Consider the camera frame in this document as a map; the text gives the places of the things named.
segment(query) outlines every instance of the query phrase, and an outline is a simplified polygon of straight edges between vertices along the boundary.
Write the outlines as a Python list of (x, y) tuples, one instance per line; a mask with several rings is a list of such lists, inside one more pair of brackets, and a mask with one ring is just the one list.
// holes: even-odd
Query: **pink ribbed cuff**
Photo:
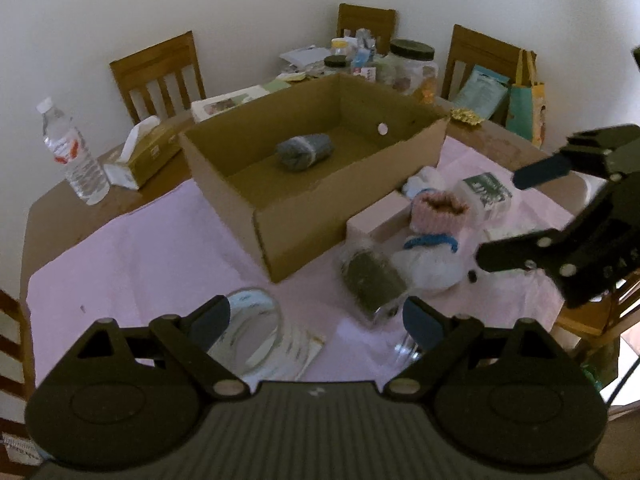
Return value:
[(450, 191), (423, 191), (412, 201), (411, 229), (418, 234), (455, 237), (468, 218), (469, 206)]

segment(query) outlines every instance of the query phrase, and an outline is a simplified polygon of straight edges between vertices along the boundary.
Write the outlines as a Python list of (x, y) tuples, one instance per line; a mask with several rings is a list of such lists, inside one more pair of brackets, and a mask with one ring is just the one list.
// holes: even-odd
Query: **plastic water bottle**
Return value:
[(56, 162), (65, 165), (66, 180), (88, 205), (97, 204), (109, 192), (109, 181), (98, 161), (89, 153), (82, 135), (50, 97), (36, 109), (42, 114), (44, 142)]

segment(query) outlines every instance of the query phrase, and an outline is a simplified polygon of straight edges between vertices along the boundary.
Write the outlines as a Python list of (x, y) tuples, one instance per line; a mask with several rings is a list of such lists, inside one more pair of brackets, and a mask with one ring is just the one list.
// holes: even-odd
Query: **black cable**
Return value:
[(638, 359), (636, 359), (636, 362), (633, 363), (631, 368), (629, 368), (629, 371), (622, 378), (622, 380), (620, 381), (620, 384), (618, 386), (616, 386), (615, 390), (613, 390), (613, 393), (611, 394), (611, 396), (609, 397), (609, 400), (607, 401), (607, 409), (609, 409), (611, 407), (613, 401), (616, 400), (616, 397), (620, 393), (620, 390), (622, 389), (622, 386), (625, 385), (625, 383), (629, 380), (629, 377), (631, 377), (631, 375), (633, 374), (633, 372), (636, 371), (636, 368), (638, 368), (639, 365), (640, 365), (640, 357), (638, 357)]

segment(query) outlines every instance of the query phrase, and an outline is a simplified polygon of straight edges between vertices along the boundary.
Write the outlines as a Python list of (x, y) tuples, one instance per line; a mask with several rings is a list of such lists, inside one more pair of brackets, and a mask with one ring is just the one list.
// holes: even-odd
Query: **pink tablecloth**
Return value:
[[(449, 185), (484, 171), (504, 182), (511, 176), (451, 138), (444, 143), (438, 168)], [(508, 224), (526, 218), (540, 227), (561, 228), (571, 218), (535, 190), (520, 197)], [(478, 236), (469, 233), (462, 244), (469, 266)], [(346, 314), (354, 303), (334, 264), (338, 250), (327, 251), (274, 285), (239, 247), (194, 181), (186, 181), (111, 221), (31, 277), (27, 302), (36, 383), (95, 319), (113, 317), (120, 326), (143, 326), (162, 314), (186, 315), (216, 294), (247, 286), (270, 291), (285, 316), (326, 339), (305, 380), (384, 383), (398, 371), (392, 350), (404, 335), (401, 319), (370, 331)], [(481, 276), (475, 285), (461, 283), (430, 302), (444, 314), (466, 312), (488, 325), (509, 327), (520, 317), (533, 317), (547, 329), (562, 304), (543, 276)]]

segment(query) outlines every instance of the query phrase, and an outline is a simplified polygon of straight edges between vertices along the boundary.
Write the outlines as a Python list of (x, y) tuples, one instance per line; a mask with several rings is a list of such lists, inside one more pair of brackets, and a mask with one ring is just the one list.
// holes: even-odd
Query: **yellow bag handle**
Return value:
[(529, 79), (531, 79), (531, 86), (535, 86), (538, 81), (538, 70), (536, 69), (536, 63), (533, 61), (533, 54), (530, 50), (527, 50), (527, 66), (529, 67)]
[(522, 72), (523, 72), (523, 60), (522, 54), (524, 50), (520, 49), (520, 53), (518, 54), (518, 67), (516, 69), (516, 85), (522, 86)]

